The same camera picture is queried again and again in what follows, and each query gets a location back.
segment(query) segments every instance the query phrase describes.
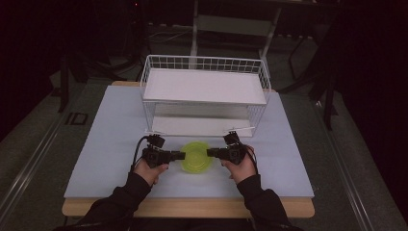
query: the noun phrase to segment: hand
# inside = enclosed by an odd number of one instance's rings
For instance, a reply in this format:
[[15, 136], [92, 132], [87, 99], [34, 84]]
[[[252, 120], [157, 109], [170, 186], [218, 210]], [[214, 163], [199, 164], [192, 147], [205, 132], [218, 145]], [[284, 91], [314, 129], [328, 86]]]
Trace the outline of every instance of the hand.
[[140, 158], [140, 161], [133, 169], [133, 172], [141, 176], [149, 186], [156, 185], [159, 182], [159, 175], [168, 169], [168, 164], [163, 164], [150, 168], [147, 162]]
[[[246, 147], [250, 155], [254, 154], [254, 148], [251, 146]], [[231, 171], [230, 178], [234, 179], [235, 183], [238, 185], [242, 180], [253, 176], [256, 174], [255, 166], [251, 160], [252, 157], [245, 155], [243, 160], [239, 165], [234, 165], [233, 163], [225, 160], [221, 160], [223, 166], [227, 167]]]

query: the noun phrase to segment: gray floor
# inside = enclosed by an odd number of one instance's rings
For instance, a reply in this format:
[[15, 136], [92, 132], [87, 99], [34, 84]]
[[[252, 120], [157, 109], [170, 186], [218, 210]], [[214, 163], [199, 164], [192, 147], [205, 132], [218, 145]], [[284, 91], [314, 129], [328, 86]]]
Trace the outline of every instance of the gray floor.
[[[163, 41], [166, 37], [153, 37]], [[153, 54], [189, 55], [189, 35], [170, 41], [152, 42]], [[293, 82], [287, 58], [295, 46], [291, 38], [275, 38], [268, 52], [272, 87], [283, 88]], [[293, 62], [296, 73], [304, 69], [316, 50], [307, 40]], [[200, 56], [258, 58], [257, 49], [211, 44], [203, 39]], [[121, 75], [136, 78], [139, 67]], [[16, 198], [8, 196], [10, 215], [2, 215], [4, 230], [51, 230], [62, 225], [64, 191], [105, 88], [110, 81], [95, 76], [86, 85], [71, 85], [71, 100], [65, 114], [58, 114], [59, 99], [48, 96], [0, 143], [0, 196], [6, 198], [14, 179], [19, 177], [31, 157], [38, 157], [38, 169], [23, 185]], [[342, 96], [335, 95], [333, 131], [325, 129], [321, 107], [307, 97], [309, 86], [282, 94], [293, 135], [311, 183], [316, 214], [308, 219], [292, 219], [305, 230], [408, 230], [391, 199], [370, 153], [356, 128]], [[83, 126], [64, 124], [68, 113], [88, 114]]]

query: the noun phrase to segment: black sleeve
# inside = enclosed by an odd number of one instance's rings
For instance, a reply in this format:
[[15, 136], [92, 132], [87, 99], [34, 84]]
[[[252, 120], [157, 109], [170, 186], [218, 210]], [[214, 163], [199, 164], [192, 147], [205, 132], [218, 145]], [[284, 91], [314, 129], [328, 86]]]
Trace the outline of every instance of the black sleeve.
[[95, 201], [87, 214], [76, 224], [55, 230], [127, 230], [133, 213], [150, 190], [150, 186], [141, 176], [130, 172], [123, 187], [116, 187], [112, 195]]
[[250, 176], [237, 187], [254, 218], [256, 230], [301, 230], [291, 226], [279, 196], [273, 190], [261, 188], [261, 175]]
[[116, 187], [111, 196], [95, 201], [78, 223], [95, 223], [133, 215], [150, 190], [141, 176], [129, 172], [125, 186]]

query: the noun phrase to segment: camera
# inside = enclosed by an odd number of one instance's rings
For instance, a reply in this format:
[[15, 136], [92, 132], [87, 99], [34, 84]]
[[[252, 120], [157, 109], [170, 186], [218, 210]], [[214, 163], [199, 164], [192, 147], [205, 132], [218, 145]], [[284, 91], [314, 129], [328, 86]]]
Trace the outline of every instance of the camera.
[[141, 152], [141, 157], [146, 160], [150, 168], [153, 168], [175, 160], [184, 160], [186, 153], [180, 151], [164, 151], [148, 146]]
[[224, 136], [224, 140], [227, 147], [207, 149], [207, 156], [216, 157], [239, 165], [245, 157], [246, 147], [240, 142], [240, 138], [236, 132], [230, 132]]
[[165, 139], [158, 135], [151, 135], [147, 138], [149, 144], [141, 152], [141, 157], [146, 160], [150, 168], [168, 164], [175, 160], [184, 160], [186, 158], [185, 152], [180, 151], [165, 151], [162, 146]]

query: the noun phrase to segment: chair leg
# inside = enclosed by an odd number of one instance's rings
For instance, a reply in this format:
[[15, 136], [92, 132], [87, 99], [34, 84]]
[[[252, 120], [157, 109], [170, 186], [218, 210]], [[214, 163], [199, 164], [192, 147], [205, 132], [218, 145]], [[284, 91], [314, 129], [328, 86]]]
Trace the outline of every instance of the chair leg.
[[328, 130], [331, 128], [331, 115], [333, 108], [333, 97], [334, 97], [334, 86], [336, 81], [335, 73], [322, 73], [316, 80], [312, 89], [309, 91], [309, 98], [311, 100], [318, 101], [326, 92], [324, 111], [323, 111], [323, 121]]
[[302, 42], [303, 42], [305, 39], [306, 39], [306, 37], [303, 37], [303, 38], [297, 43], [296, 47], [292, 50], [292, 52], [291, 52], [291, 54], [289, 55], [289, 58], [288, 58], [289, 68], [291, 69], [292, 78], [293, 78], [294, 80], [296, 80], [296, 79], [298, 79], [298, 78], [297, 78], [296, 75], [294, 74], [293, 64], [292, 64], [292, 56], [293, 56], [294, 52], [297, 50], [297, 48], [299, 48], [300, 44], [302, 44]]

